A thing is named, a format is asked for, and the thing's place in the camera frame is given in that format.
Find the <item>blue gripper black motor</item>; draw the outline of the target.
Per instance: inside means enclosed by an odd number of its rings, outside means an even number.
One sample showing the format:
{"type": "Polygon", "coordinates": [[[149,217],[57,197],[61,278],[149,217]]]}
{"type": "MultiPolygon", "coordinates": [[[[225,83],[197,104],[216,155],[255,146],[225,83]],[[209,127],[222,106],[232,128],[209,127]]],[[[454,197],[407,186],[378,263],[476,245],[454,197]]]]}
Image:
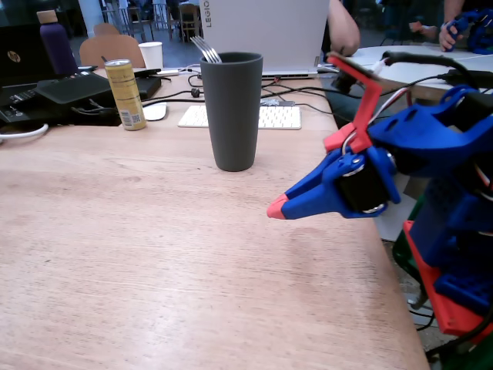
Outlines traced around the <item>blue gripper black motor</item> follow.
{"type": "Polygon", "coordinates": [[[325,213],[345,218],[371,217],[389,203],[399,204],[394,182],[397,167],[385,149],[370,147],[360,153],[330,151],[303,179],[268,207],[267,216],[295,220],[325,213]]]}

